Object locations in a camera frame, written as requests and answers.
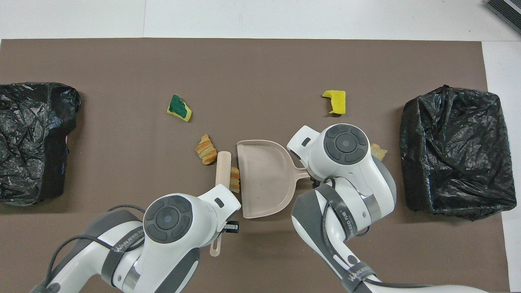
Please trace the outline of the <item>brown table mat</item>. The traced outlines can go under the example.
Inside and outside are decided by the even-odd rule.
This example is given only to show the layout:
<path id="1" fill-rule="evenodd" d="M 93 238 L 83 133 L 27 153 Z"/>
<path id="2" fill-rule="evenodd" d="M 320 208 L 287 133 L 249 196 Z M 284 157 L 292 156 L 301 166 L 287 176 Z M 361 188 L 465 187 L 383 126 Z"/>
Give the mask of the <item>brown table mat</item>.
<path id="1" fill-rule="evenodd" d="M 468 221 L 413 212 L 403 193 L 405 104 L 443 85 L 487 91 L 480 42 L 338 39 L 5 39 L 0 85 L 60 82 L 81 95 L 62 196 L 0 205 L 0 293 L 28 293 L 54 251 L 113 206 L 143 208 L 174 192 L 200 195 L 215 167 L 195 152 L 264 139 L 286 146 L 303 125 L 359 126 L 388 151 L 396 209 L 347 245 L 384 282 L 509 291 L 502 217 Z M 346 91 L 329 114 L 327 90 Z M 170 115 L 172 96 L 192 110 Z"/>

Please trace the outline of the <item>yellow notched sponge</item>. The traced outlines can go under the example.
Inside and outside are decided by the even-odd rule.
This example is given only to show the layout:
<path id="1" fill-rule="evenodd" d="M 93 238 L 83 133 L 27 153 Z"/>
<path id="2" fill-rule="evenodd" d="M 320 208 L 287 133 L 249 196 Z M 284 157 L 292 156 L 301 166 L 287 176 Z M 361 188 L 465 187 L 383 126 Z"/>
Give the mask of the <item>yellow notched sponge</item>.
<path id="1" fill-rule="evenodd" d="M 346 113 L 346 91 L 327 90 L 321 96 L 331 101 L 331 111 L 329 114 L 344 115 Z"/>

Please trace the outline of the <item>green yellow scouring sponge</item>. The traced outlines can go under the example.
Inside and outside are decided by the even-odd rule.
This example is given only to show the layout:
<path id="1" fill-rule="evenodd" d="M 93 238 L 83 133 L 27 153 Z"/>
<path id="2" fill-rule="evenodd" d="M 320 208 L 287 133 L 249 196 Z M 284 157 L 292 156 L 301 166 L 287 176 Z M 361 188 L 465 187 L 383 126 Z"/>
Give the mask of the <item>green yellow scouring sponge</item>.
<path id="1" fill-rule="evenodd" d="M 189 122 L 193 112 L 179 95 L 174 94 L 168 105 L 167 113 Z"/>

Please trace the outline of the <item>beige plastic dustpan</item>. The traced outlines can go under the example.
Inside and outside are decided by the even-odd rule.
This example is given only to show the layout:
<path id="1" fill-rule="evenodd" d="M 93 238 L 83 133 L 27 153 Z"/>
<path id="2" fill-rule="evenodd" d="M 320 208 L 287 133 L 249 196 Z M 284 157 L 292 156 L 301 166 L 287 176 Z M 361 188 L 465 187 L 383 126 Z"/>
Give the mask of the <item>beige plastic dustpan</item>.
<path id="1" fill-rule="evenodd" d="M 236 144 L 243 217 L 274 215 L 292 201 L 296 184 L 309 179 L 305 168 L 294 164 L 289 152 L 270 140 L 242 140 Z"/>

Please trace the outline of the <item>dark device corner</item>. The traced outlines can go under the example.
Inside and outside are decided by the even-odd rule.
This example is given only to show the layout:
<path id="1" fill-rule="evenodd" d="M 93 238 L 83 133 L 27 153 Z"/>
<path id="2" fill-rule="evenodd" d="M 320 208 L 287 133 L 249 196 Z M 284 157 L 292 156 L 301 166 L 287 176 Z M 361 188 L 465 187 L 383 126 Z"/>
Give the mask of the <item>dark device corner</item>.
<path id="1" fill-rule="evenodd" d="M 521 0 L 485 0 L 484 5 L 521 35 Z"/>

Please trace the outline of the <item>beige hand brush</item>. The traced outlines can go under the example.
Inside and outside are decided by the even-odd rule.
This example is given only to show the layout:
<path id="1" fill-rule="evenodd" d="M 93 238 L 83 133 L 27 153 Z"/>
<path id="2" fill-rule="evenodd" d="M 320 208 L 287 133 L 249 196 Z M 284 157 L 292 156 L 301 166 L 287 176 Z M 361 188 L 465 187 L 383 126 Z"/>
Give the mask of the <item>beige hand brush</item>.
<path id="1" fill-rule="evenodd" d="M 215 206 L 217 223 L 215 234 L 210 245 L 210 255 L 220 255 L 221 234 L 227 221 L 230 221 L 241 208 L 241 204 L 235 195 L 229 190 L 230 169 L 232 154 L 229 151 L 220 151 L 217 156 L 217 168 L 215 187 L 212 188 L 211 204 Z"/>

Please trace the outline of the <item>black trash bag bin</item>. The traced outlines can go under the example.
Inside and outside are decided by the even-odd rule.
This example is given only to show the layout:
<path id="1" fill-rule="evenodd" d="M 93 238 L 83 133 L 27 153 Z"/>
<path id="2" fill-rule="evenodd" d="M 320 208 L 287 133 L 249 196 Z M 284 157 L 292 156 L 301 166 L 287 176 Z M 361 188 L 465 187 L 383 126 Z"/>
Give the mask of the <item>black trash bag bin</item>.
<path id="1" fill-rule="evenodd" d="M 0 203 L 28 206 L 63 194 L 81 95 L 58 82 L 0 85 Z"/>
<path id="2" fill-rule="evenodd" d="M 438 87 L 405 104 L 399 134 L 410 210 L 476 221 L 517 206 L 498 95 Z"/>

